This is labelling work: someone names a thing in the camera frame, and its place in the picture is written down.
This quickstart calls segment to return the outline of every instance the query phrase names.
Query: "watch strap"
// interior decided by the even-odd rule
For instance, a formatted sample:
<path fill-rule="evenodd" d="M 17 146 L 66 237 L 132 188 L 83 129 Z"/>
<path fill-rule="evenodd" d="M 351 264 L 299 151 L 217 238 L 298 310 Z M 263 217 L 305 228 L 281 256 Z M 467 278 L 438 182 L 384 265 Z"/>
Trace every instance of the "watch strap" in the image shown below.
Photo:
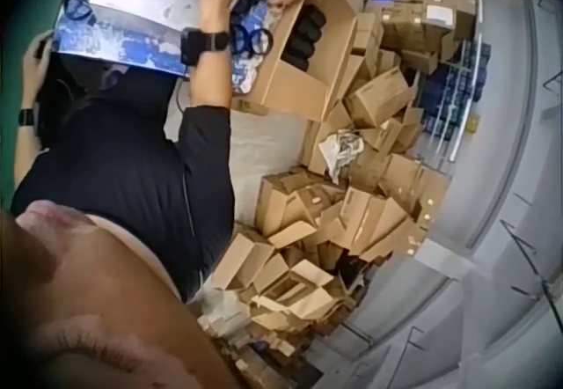
<path fill-rule="evenodd" d="M 32 127 L 35 124 L 35 112 L 32 108 L 21 109 L 18 115 L 20 127 Z"/>

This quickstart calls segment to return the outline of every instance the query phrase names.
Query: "black smartwatch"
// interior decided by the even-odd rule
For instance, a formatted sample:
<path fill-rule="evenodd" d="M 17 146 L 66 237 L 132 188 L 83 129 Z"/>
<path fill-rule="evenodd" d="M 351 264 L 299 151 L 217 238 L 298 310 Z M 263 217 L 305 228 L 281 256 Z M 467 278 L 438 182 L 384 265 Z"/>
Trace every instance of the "black smartwatch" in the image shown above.
<path fill-rule="evenodd" d="M 229 33 L 204 33 L 197 28 L 182 30 L 180 53 L 181 62 L 186 66 L 195 66 L 203 52 L 222 52 L 230 42 Z"/>
<path fill-rule="evenodd" d="M 21 109 L 18 115 L 18 123 L 20 127 L 34 126 L 35 116 L 33 109 Z"/>

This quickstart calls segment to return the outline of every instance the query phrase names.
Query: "finger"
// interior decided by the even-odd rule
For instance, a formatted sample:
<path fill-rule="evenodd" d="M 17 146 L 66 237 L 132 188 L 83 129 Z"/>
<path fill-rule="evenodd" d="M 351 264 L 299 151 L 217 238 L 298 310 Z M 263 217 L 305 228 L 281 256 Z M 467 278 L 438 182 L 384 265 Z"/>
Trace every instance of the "finger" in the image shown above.
<path fill-rule="evenodd" d="M 32 41 L 29 43 L 29 47 L 27 48 L 26 56 L 34 56 L 40 43 L 51 36 L 53 36 L 53 30 L 44 31 L 43 33 L 39 33 L 33 37 Z"/>
<path fill-rule="evenodd" d="M 49 38 L 45 43 L 43 48 L 43 53 L 41 54 L 40 67 L 42 70 L 47 70 L 49 65 L 49 60 L 51 58 L 51 51 L 53 50 L 53 39 Z"/>

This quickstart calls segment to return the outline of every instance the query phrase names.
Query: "crumpled paper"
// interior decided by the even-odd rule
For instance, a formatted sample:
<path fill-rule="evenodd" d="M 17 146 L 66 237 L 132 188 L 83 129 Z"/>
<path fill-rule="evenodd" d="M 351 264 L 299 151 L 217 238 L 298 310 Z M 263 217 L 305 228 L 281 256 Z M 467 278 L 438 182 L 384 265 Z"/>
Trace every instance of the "crumpled paper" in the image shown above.
<path fill-rule="evenodd" d="M 363 151 L 364 142 L 353 131 L 342 129 L 328 136 L 318 147 L 325 158 L 331 180 L 338 184 L 340 171 Z"/>

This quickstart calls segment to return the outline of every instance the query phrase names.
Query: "black long-sleeve shirt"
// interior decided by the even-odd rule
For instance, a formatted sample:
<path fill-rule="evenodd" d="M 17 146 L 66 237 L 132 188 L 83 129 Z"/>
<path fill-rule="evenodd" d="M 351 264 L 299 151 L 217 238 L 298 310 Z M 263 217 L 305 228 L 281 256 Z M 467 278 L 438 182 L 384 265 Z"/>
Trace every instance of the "black long-sleeve shirt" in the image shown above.
<path fill-rule="evenodd" d="M 229 155 L 227 109 L 186 109 L 173 143 L 154 118 L 94 102 L 37 157 L 11 213 L 50 200 L 118 224 L 160 259 L 186 301 L 232 234 Z"/>

